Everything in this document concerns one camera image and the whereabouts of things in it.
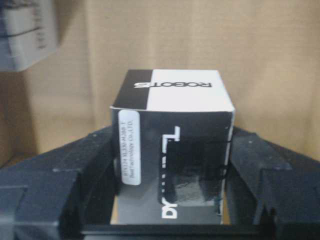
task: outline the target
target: box lid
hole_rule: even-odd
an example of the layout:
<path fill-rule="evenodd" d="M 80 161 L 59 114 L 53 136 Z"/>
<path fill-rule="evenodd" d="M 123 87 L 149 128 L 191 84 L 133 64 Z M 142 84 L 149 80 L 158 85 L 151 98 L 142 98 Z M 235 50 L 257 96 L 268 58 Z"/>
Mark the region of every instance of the box lid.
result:
<path fill-rule="evenodd" d="M 129 70 L 112 109 L 234 112 L 217 70 Z"/>

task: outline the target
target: label sticker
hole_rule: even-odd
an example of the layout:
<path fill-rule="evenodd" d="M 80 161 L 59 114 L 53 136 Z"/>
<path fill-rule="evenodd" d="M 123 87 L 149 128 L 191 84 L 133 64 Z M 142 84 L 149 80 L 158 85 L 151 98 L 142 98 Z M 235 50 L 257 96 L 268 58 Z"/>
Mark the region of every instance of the label sticker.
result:
<path fill-rule="evenodd" d="M 134 110 L 118 113 L 121 179 L 127 185 L 141 183 L 140 115 Z"/>

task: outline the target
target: box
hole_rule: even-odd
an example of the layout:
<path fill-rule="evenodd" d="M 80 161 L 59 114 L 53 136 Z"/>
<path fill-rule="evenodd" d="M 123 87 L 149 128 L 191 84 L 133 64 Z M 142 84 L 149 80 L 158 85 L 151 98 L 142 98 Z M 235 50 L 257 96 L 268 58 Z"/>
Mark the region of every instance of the box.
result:
<path fill-rule="evenodd" d="M 0 2 L 0 71 L 22 71 L 58 47 L 53 0 Z"/>
<path fill-rule="evenodd" d="M 216 70 L 129 70 L 111 107 L 119 224 L 220 224 L 235 108 Z"/>

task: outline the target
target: product box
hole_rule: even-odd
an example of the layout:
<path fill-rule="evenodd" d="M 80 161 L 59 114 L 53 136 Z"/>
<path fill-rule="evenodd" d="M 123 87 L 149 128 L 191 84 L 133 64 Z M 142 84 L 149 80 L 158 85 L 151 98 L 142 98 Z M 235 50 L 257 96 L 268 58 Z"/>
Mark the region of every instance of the product box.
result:
<path fill-rule="evenodd" d="M 216 70 L 129 70 L 111 107 L 119 224 L 220 224 L 235 108 Z"/>
<path fill-rule="evenodd" d="M 22 71 L 58 47 L 53 0 L 0 1 L 0 71 Z"/>

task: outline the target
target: cardboard wall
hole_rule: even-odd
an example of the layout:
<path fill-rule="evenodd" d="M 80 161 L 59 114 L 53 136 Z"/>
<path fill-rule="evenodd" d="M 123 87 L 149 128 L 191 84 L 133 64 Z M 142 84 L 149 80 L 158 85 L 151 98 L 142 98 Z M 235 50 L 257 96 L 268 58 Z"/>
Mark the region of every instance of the cardboard wall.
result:
<path fill-rule="evenodd" d="M 217 69 L 236 125 L 320 160 L 319 1 L 56 3 L 58 52 L 0 73 L 11 104 L 1 139 L 13 151 L 42 153 L 109 125 L 128 69 Z"/>

